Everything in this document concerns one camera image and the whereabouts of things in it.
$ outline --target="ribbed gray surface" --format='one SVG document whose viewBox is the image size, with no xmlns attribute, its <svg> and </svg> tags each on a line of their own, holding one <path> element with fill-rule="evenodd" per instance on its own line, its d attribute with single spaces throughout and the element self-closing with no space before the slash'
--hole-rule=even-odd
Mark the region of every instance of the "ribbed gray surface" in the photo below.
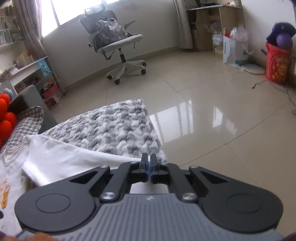
<svg viewBox="0 0 296 241">
<path fill-rule="evenodd" d="M 196 204 L 179 201 L 175 194 L 126 194 L 118 203 L 104 204 L 86 226 L 54 236 L 61 241 L 278 241 L 270 230 L 237 234 L 212 223 Z"/>
</svg>

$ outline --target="chair base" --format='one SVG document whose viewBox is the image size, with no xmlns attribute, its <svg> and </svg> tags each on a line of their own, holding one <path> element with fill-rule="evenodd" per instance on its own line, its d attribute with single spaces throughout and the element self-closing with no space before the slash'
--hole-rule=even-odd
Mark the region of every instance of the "chair base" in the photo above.
<svg viewBox="0 0 296 241">
<path fill-rule="evenodd" d="M 146 71 L 143 71 L 145 69 L 146 63 L 144 60 L 138 60 L 138 61 L 126 61 L 124 63 L 121 63 L 119 66 L 117 66 L 114 70 L 110 71 L 106 74 L 106 77 L 108 79 L 115 78 L 114 83 L 119 84 L 119 79 L 123 75 L 123 73 L 129 74 L 131 72 L 134 72 L 136 70 L 141 70 L 142 74 L 145 74 Z"/>
</svg>

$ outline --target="chair backrest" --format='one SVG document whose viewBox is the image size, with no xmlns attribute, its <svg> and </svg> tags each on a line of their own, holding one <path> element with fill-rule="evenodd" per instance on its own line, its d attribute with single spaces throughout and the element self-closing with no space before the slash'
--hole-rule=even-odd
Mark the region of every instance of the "chair backrest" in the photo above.
<svg viewBox="0 0 296 241">
<path fill-rule="evenodd" d="M 97 32 L 96 22 L 100 18 L 114 18 L 117 20 L 116 15 L 112 10 L 105 10 L 103 12 L 99 12 L 88 17 L 84 16 L 80 19 L 80 22 L 85 27 L 85 29 L 89 32 L 89 34 L 93 34 Z"/>
</svg>

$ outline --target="chunky knit blanket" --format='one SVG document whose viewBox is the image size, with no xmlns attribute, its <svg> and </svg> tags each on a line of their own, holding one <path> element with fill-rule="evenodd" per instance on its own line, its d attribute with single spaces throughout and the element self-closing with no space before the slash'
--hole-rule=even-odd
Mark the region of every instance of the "chunky knit blanket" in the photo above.
<svg viewBox="0 0 296 241">
<path fill-rule="evenodd" d="M 126 100 L 72 117 L 42 133 L 88 150 L 140 158 L 166 158 L 141 99 Z"/>
</svg>

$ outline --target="curtain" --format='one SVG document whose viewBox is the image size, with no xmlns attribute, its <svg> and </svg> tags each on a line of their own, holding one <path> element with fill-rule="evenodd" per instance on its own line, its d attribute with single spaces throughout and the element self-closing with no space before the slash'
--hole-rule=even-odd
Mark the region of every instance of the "curtain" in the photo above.
<svg viewBox="0 0 296 241">
<path fill-rule="evenodd" d="M 31 51 L 35 59 L 46 57 L 46 51 L 41 43 L 41 1 L 40 0 L 12 0 L 16 9 L 18 24 L 25 36 L 25 46 Z M 53 68 L 49 58 L 45 59 L 52 75 L 64 93 L 63 83 Z"/>
<path fill-rule="evenodd" d="M 182 49 L 192 49 L 192 37 L 184 0 L 174 0 L 174 3 L 177 10 L 180 30 L 179 47 Z"/>
</svg>

